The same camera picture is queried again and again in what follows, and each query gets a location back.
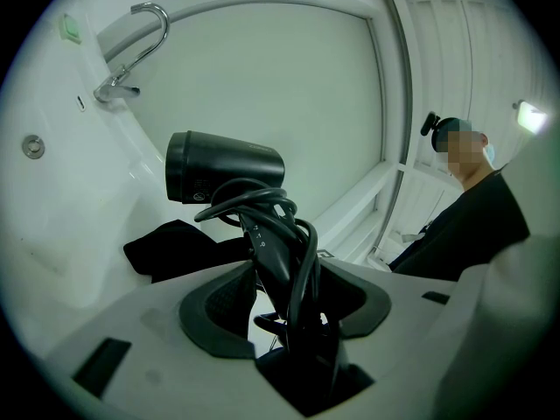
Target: light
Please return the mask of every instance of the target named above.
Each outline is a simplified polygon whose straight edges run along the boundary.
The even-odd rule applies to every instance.
[[[548,116],[526,101],[520,101],[517,122],[533,134],[538,133],[546,123]]]

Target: faucet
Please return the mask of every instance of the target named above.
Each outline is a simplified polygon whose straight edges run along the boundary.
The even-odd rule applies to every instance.
[[[130,6],[130,14],[141,11],[153,12],[161,22],[161,35],[157,42],[138,54],[128,65],[118,66],[111,75],[94,90],[94,97],[98,102],[109,102],[114,98],[135,98],[140,95],[138,87],[122,86],[121,83],[129,77],[130,70],[154,53],[169,36],[169,16],[165,10],[155,3],[140,3]]]

